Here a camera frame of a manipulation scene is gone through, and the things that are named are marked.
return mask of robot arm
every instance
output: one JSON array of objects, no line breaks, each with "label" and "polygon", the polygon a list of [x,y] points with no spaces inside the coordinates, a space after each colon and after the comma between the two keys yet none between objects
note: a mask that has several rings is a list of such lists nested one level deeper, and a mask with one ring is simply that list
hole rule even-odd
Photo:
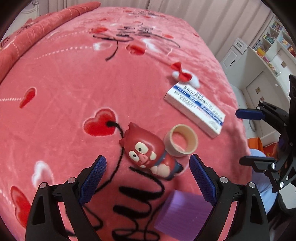
[{"label": "robot arm", "polygon": [[272,104],[260,101],[257,108],[238,109],[236,116],[241,119],[264,120],[280,134],[278,142],[278,160],[272,157],[244,156],[239,163],[252,166],[255,172],[263,172],[273,186],[272,192],[278,192],[289,183],[296,185],[296,77],[290,75],[289,113]]},{"label": "robot arm", "polygon": [[[254,183],[243,186],[218,177],[196,154],[191,156],[189,165],[205,200],[213,206],[195,241],[219,239],[232,202],[237,202],[237,208],[226,240],[269,241],[267,216]],[[77,178],[53,186],[41,183],[30,210],[25,241],[69,241],[57,202],[64,202],[79,241],[100,241],[82,206],[90,201],[105,169],[106,159],[99,156]]]}]

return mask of orange bucket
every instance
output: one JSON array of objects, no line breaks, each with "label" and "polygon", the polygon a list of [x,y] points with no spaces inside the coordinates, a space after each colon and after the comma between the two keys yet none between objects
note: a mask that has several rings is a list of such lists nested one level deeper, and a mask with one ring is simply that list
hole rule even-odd
[{"label": "orange bucket", "polygon": [[257,149],[263,152],[263,145],[259,137],[248,139],[248,146],[250,149]]}]

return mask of light blue shirt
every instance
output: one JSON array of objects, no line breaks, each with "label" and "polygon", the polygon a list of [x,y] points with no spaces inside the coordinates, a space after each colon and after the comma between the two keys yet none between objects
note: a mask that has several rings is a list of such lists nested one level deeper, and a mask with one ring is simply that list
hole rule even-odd
[{"label": "light blue shirt", "polygon": [[[250,149],[250,151],[251,156],[265,157],[265,154],[259,150]],[[272,208],[278,193],[272,193],[272,185],[269,178],[265,176],[264,173],[254,172],[254,170],[252,170],[252,182],[256,184],[265,208],[265,212],[268,213]]]}]

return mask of toy eye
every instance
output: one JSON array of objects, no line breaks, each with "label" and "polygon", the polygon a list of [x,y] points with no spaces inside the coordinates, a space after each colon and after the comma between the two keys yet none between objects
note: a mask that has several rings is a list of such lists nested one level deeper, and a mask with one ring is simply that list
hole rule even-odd
[{"label": "toy eye", "polygon": [[134,152],[134,151],[130,151],[129,153],[128,153],[128,155],[129,155],[129,157],[132,159],[132,160],[134,160],[134,161],[136,161],[136,162],[138,162],[140,159],[139,159],[139,157],[138,157],[138,155]]},{"label": "toy eye", "polygon": [[148,152],[148,147],[142,143],[142,142],[138,142],[136,145],[135,145],[135,149],[139,152],[139,153],[142,153],[142,154],[146,154]]}]

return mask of bookshelf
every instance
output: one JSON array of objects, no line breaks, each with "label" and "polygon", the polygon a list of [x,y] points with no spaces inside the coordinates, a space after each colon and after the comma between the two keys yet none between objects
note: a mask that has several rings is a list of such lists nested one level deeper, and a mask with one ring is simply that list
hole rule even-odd
[{"label": "bookshelf", "polygon": [[295,43],[293,43],[286,29],[276,16],[272,18],[253,49],[267,63],[276,77],[280,76],[281,72],[279,70],[283,69],[281,66],[276,66],[273,61],[280,50],[283,50],[281,53],[284,52],[292,60],[294,63],[293,68],[296,71]]}]

